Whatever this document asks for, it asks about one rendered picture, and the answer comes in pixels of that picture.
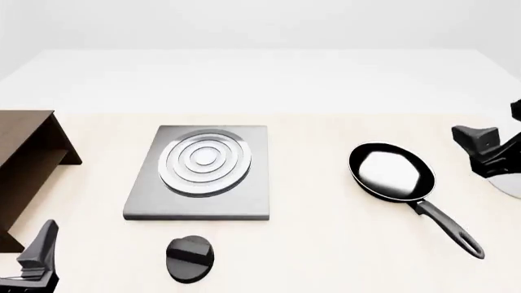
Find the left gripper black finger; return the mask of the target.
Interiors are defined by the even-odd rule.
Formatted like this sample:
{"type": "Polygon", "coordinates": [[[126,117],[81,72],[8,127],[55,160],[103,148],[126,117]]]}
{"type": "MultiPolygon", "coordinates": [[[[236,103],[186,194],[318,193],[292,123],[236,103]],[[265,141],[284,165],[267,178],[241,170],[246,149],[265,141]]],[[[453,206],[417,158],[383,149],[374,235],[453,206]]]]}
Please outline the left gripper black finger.
{"type": "Polygon", "coordinates": [[[55,271],[55,244],[59,227],[49,219],[42,226],[36,238],[16,259],[21,271],[55,271]]]}

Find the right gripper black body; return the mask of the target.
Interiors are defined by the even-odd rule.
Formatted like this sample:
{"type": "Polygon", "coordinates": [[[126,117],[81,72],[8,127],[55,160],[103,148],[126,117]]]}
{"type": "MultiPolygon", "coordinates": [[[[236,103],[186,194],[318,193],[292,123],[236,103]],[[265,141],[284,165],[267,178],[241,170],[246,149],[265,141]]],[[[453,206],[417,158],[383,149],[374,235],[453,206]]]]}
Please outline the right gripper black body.
{"type": "Polygon", "coordinates": [[[521,173],[521,133],[485,155],[470,157],[471,170],[484,178],[521,173]]]}

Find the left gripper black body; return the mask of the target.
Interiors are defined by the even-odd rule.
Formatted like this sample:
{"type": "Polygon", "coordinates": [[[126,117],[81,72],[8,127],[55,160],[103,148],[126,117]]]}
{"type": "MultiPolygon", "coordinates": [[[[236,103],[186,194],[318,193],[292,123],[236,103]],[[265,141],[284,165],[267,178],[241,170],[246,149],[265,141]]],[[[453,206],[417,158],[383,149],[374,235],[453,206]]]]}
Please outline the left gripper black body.
{"type": "Polygon", "coordinates": [[[37,275],[0,278],[0,293],[54,293],[58,282],[59,277],[52,270],[37,275]]]}

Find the black frying pan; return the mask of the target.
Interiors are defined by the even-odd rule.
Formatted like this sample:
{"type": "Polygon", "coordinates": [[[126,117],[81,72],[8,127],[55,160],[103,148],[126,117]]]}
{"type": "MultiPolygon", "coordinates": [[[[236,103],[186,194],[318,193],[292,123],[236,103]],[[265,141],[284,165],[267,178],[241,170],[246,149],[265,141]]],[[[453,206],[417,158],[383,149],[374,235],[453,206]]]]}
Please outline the black frying pan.
{"type": "Polygon", "coordinates": [[[434,221],[463,251],[479,260],[485,258],[484,249],[463,227],[428,202],[436,175],[412,151],[385,141],[364,142],[350,151],[348,167],[353,180],[368,195],[407,204],[419,216],[434,221]]]}

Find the flat grey stove plate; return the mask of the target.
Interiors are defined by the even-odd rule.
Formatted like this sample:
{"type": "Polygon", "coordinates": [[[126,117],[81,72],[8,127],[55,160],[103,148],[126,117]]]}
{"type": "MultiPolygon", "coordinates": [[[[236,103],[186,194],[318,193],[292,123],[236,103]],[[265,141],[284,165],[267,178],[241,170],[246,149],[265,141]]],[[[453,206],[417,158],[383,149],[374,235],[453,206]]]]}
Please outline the flat grey stove plate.
{"type": "Polygon", "coordinates": [[[267,126],[160,126],[129,192],[123,217],[267,221],[267,126]]]}

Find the round black stove knob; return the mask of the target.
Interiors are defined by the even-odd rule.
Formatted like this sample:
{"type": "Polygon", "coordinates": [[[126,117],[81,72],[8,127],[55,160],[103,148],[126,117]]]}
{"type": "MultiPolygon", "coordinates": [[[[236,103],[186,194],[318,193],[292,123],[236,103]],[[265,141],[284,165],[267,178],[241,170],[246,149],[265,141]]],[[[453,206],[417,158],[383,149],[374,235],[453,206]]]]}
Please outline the round black stove knob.
{"type": "Polygon", "coordinates": [[[175,238],[166,248],[165,264],[173,280],[191,284],[211,271],[215,253],[212,244],[202,236],[175,238]]]}

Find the dark brown wooden shelf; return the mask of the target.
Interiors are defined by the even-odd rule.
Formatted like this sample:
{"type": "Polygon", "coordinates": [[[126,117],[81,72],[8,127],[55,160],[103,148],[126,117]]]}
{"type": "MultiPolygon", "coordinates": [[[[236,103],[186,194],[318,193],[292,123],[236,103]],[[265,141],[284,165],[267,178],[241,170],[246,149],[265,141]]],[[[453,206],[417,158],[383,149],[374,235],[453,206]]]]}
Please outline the dark brown wooden shelf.
{"type": "Polygon", "coordinates": [[[52,110],[0,110],[0,253],[24,250],[9,229],[58,165],[80,164],[52,110]]]}

